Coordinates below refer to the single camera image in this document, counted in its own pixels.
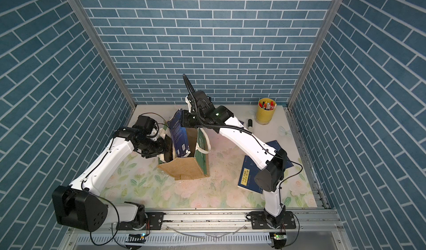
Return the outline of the dark blue starry book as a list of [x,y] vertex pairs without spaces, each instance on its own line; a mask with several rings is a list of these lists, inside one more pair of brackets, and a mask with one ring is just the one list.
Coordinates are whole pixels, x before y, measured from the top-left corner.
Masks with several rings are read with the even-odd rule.
[[175,148],[177,158],[186,158],[191,154],[190,144],[186,128],[181,125],[183,117],[183,109],[175,112],[174,116],[168,121],[168,126],[172,136],[173,146]]

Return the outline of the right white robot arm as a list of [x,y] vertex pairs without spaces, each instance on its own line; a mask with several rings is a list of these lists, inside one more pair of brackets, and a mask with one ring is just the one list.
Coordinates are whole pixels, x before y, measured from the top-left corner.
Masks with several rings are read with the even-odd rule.
[[231,140],[255,162],[260,169],[255,176],[255,182],[262,188],[265,197],[265,221],[271,228],[279,229],[284,225],[286,216],[285,205],[281,200],[281,185],[291,178],[284,176],[285,165],[291,161],[287,152],[261,141],[226,107],[215,107],[204,91],[194,89],[185,74],[183,80],[189,92],[185,98],[189,109],[183,111],[181,126],[212,129]]

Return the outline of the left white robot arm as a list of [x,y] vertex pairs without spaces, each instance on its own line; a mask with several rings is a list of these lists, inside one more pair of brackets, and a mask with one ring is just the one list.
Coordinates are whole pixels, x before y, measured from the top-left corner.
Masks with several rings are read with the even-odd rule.
[[153,158],[172,150],[172,139],[151,117],[138,116],[132,127],[120,127],[103,152],[80,176],[52,193],[58,224],[92,233],[102,225],[111,225],[112,240],[120,228],[139,231],[142,238],[150,233],[145,206],[135,202],[115,205],[101,197],[108,179],[132,152]]

